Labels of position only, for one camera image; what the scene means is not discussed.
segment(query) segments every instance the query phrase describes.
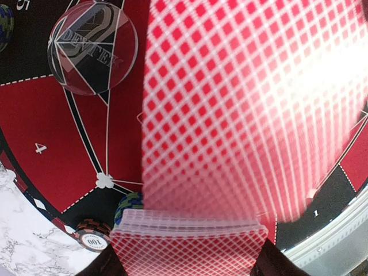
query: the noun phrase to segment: poker chip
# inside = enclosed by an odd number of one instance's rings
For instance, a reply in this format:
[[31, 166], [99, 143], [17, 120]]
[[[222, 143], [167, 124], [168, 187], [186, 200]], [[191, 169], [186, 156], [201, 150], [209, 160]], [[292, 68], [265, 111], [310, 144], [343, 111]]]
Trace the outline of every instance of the poker chip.
[[5, 49], [13, 36], [14, 15], [10, 7], [0, 5], [0, 52]]
[[143, 194], [130, 193], [122, 198], [115, 212], [114, 228], [119, 226], [125, 209], [143, 209]]
[[93, 219], [83, 220], [77, 227], [75, 238], [86, 249], [101, 252], [110, 243], [111, 227]]

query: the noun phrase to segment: diamond symbol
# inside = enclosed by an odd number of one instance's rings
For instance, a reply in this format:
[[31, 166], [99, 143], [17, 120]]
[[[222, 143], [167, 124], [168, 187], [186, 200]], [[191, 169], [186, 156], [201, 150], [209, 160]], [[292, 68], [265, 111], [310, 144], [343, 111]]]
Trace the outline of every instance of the diamond symbol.
[[316, 193], [317, 193], [317, 189], [310, 189], [308, 194], [306, 195], [306, 197], [307, 198], [313, 198], [313, 197], [315, 197]]
[[46, 207], [45, 207], [45, 205], [41, 202], [41, 201], [39, 201], [39, 200], [37, 200], [37, 199], [33, 199], [34, 200], [34, 202], [35, 202], [35, 204], [36, 204], [36, 206], [38, 207], [38, 208], [40, 208], [40, 209], [42, 209], [42, 210], [46, 210]]
[[15, 174], [14, 171], [6, 170], [6, 172], [7, 172], [8, 176], [9, 176], [9, 178], [10, 178], [10, 181], [12, 181], [12, 182], [17, 181], [16, 180], [17, 175]]
[[71, 228], [70, 226], [64, 225], [64, 228], [65, 228], [65, 231], [67, 231], [67, 233], [69, 234], [75, 233], [75, 230]]

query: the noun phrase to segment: poker table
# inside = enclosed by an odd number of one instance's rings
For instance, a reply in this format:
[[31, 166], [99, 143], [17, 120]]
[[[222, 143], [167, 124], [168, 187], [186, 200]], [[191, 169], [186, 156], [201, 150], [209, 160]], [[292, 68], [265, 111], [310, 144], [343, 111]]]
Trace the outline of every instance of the poker table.
[[[109, 0], [136, 28], [138, 54], [116, 87], [87, 97], [51, 74], [47, 45], [57, 20], [83, 0], [3, 0], [14, 12], [14, 36], [0, 53], [0, 161], [46, 219], [78, 239], [78, 225], [111, 228], [120, 199], [142, 189], [141, 124], [149, 0]], [[367, 184], [368, 107], [344, 152], [304, 215], [267, 222], [280, 250], [293, 248], [340, 215]]]

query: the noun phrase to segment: dashed white line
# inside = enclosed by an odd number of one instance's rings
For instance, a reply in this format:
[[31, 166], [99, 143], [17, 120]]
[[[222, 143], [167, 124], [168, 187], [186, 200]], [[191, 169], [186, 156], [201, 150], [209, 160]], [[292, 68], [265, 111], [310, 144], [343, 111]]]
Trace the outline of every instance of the dashed white line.
[[339, 166], [340, 166], [340, 168], [342, 169], [342, 171], [343, 171], [343, 173], [344, 173], [344, 175], [345, 175], [346, 179], [349, 181], [349, 183], [350, 183], [350, 185], [351, 185], [352, 189], [353, 189], [355, 192], [357, 192], [357, 191], [355, 190], [354, 186], [352, 185], [352, 183], [351, 183], [351, 181], [350, 181], [350, 178], [347, 176], [347, 174], [346, 174], [346, 172], [345, 172], [345, 170], [344, 170], [343, 166], [341, 166], [341, 164], [339, 164]]
[[81, 201], [82, 199], [84, 199], [87, 195], [89, 195], [90, 193], [92, 193], [96, 188], [93, 188], [92, 190], [90, 190], [88, 193], [86, 193], [83, 197], [81, 197], [79, 200], [75, 201], [72, 205], [70, 205], [67, 209], [65, 209], [64, 211], [62, 211], [62, 214], [65, 213], [66, 211], [68, 211], [70, 208], [72, 208], [75, 204], [77, 204], [79, 201]]
[[274, 240], [274, 244], [276, 244], [276, 236], [277, 236], [277, 217], [276, 217], [276, 221], [275, 221], [275, 240]]
[[19, 82], [26, 82], [26, 81], [30, 81], [31, 79], [43, 79], [43, 78], [46, 78], [48, 76], [53, 76], [53, 74], [43, 75], [43, 76], [34, 76], [32, 78], [15, 80], [14, 82], [1, 83], [0, 86], [12, 85], [12, 84], [19, 83]]
[[353, 147], [353, 145], [355, 144], [355, 142], [359, 138], [359, 135], [362, 133], [363, 129], [366, 127], [367, 123], [368, 123], [368, 120], [365, 119], [365, 121], [363, 122], [363, 124], [361, 125], [361, 127], [359, 128], [357, 133], [354, 135], [354, 138], [350, 141], [348, 147], [343, 151], [343, 153], [338, 158], [338, 162], [336, 163], [336, 165], [329, 171], [329, 173], [324, 177], [324, 179], [320, 182], [320, 184], [317, 187], [315, 187], [317, 190], [319, 190], [319, 188], [322, 187], [324, 182], [327, 180], [327, 178], [330, 177], [330, 175], [333, 173], [335, 168], [337, 168], [338, 165], [340, 165], [340, 162], [345, 158], [345, 156], [348, 154], [349, 150]]

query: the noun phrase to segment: blue poker chip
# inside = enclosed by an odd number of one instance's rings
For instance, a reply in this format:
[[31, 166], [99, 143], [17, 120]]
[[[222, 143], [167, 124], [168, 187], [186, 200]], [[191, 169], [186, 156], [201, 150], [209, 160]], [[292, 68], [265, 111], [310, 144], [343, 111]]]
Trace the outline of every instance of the blue poker chip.
[[10, 42], [14, 30], [14, 14], [10, 7], [0, 5], [0, 52]]
[[122, 219], [122, 213], [124, 212], [125, 209], [143, 209], [143, 194], [130, 193], [122, 198], [115, 212], [114, 227], [119, 226]]

